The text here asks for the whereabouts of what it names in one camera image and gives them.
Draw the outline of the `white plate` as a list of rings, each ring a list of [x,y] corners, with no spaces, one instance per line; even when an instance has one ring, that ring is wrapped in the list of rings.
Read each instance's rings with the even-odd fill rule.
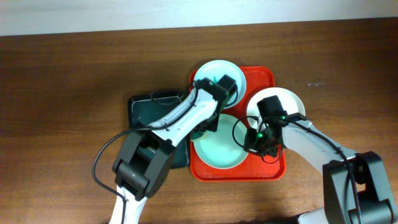
[[[258,110],[257,103],[264,98],[274,95],[278,96],[281,105],[283,109],[286,110],[287,114],[301,113],[302,115],[306,115],[302,100],[292,91],[279,87],[265,88],[255,93],[254,96],[249,99],[249,103],[246,108],[246,115],[249,116],[248,123],[251,128],[257,129],[261,122],[261,115]]]

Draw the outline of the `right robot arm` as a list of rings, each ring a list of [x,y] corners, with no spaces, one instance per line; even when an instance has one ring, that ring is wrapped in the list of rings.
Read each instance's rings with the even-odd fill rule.
[[[295,223],[397,223],[396,201],[378,154],[338,144],[303,114],[288,114],[276,95],[256,106],[259,126],[248,129],[243,149],[276,160],[290,149],[322,175],[324,206],[295,216]]]

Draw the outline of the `mint green plate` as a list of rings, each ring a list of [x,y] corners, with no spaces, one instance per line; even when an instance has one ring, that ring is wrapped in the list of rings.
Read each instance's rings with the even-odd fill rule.
[[[248,153],[238,143],[243,143],[247,127],[240,121],[234,129],[237,118],[221,114],[216,132],[207,132],[201,139],[194,141],[193,146],[198,157],[208,166],[216,169],[231,169],[240,165]]]

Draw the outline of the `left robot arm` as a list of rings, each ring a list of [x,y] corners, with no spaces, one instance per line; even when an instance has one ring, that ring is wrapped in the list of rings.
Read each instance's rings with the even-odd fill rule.
[[[193,84],[189,95],[163,118],[127,131],[112,165],[117,199],[111,223],[138,222],[146,200],[165,182],[180,142],[191,133],[215,132],[221,111],[237,91],[228,75]]]

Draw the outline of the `green and yellow sponge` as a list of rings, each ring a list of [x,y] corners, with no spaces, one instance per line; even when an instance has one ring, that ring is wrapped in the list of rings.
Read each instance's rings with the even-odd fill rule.
[[[203,131],[192,132],[192,133],[190,133],[190,140],[192,142],[197,141],[197,140],[201,139],[204,135],[205,135],[205,133]]]

